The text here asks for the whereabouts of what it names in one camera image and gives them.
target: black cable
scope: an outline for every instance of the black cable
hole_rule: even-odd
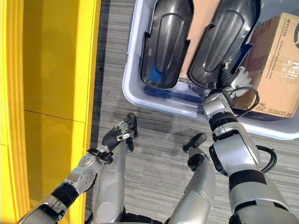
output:
[[[253,87],[251,87],[251,86],[239,87],[238,89],[228,90],[228,91],[222,91],[222,92],[236,92],[236,91],[239,91],[239,90],[250,90],[250,91],[252,91],[252,92],[255,94],[256,99],[255,99],[255,101],[254,101],[254,104],[253,104],[253,105],[252,105],[246,112],[244,112],[244,113],[241,114],[241,115],[236,116],[237,118],[238,118],[238,117],[242,117],[242,116],[244,116],[245,114],[247,114],[247,113],[249,113],[250,111],[252,111],[252,110],[259,104],[259,102],[260,102],[260,96],[259,96],[259,94],[258,94],[258,91],[255,90],[255,89],[254,89]]]
[[[274,152],[274,149],[269,149],[269,148],[267,148],[265,146],[256,146],[256,147],[257,147],[258,150],[267,152],[271,156],[268,164],[262,169],[263,173],[268,173],[270,170],[272,170],[275,167],[276,162],[277,162],[277,155]]]

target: yellow wall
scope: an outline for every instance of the yellow wall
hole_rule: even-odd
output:
[[[90,142],[99,0],[24,0],[24,109],[31,206],[74,169]],[[85,197],[62,223],[80,223]]]
[[[100,0],[0,3],[0,203],[11,224],[89,148]],[[84,214],[81,196],[60,223]]]
[[[22,32],[23,1],[0,0],[1,223],[14,224],[29,209],[26,168]]]

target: brown cardboard box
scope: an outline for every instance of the brown cardboard box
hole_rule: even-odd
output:
[[[260,95],[253,110],[291,118],[299,105],[299,17],[282,13],[261,25],[252,34],[246,70]],[[235,108],[247,109],[254,101],[247,92]]]
[[[197,45],[203,35],[205,28],[211,23],[220,0],[193,0],[194,16],[190,26],[188,39],[190,45],[180,72],[181,78],[188,78],[187,71],[194,56]]]

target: clear plastic bin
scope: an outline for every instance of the clear plastic bin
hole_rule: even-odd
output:
[[[127,52],[122,89],[129,102],[162,112],[206,121],[202,111],[204,91],[188,81],[179,80],[171,90],[159,90],[144,84],[140,79],[141,57],[144,32],[149,32],[152,12],[156,0],[136,0]],[[281,12],[299,16],[298,0],[262,0],[259,21],[263,22]],[[292,119],[260,121],[239,118],[250,133],[275,139],[292,140],[299,138],[299,111]]]

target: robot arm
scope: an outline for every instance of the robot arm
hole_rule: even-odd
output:
[[[215,143],[214,166],[229,177],[230,224],[298,224],[275,184],[260,171],[260,155],[230,108],[230,96],[212,93],[204,111]]]
[[[133,150],[133,137],[137,136],[136,117],[129,114],[127,118],[111,129],[103,138],[97,149],[89,149],[75,169],[50,195],[22,217],[18,224],[56,224],[66,214],[68,208],[79,195],[88,191],[105,164],[113,162],[112,151],[126,140],[127,147]]]

